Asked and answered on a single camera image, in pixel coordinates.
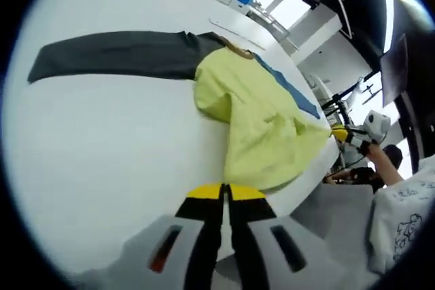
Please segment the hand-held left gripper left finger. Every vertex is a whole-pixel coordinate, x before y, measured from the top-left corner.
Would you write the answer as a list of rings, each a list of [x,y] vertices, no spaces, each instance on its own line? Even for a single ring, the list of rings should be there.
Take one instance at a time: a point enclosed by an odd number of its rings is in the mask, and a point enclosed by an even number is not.
[[[223,184],[199,186],[124,245],[117,289],[210,289],[221,245]]]

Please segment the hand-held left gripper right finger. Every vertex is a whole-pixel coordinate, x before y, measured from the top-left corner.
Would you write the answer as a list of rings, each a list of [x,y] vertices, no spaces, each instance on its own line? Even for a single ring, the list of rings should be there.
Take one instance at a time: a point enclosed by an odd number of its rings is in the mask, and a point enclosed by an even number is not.
[[[279,217],[256,188],[229,184],[231,243],[243,289],[334,289],[340,266],[322,239]]]

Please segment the person's right hand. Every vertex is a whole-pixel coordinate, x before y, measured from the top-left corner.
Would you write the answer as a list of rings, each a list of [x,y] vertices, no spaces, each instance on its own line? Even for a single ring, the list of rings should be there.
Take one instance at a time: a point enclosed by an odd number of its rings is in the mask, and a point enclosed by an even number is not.
[[[382,158],[384,154],[383,150],[377,143],[371,143],[368,141],[362,141],[358,151],[371,162],[376,162],[378,159]]]

